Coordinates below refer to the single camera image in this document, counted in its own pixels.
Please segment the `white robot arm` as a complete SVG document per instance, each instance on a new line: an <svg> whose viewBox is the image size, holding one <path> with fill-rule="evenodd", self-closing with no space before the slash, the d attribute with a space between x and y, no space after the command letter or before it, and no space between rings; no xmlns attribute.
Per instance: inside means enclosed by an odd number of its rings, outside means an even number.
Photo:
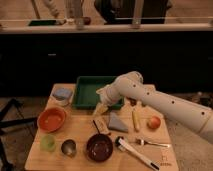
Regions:
<svg viewBox="0 0 213 171"><path fill-rule="evenodd" d="M112 83L99 88L97 94L100 102L107 106L116 104L123 97L141 101L213 144L213 109L148 89L137 71L116 77Z"/></svg>

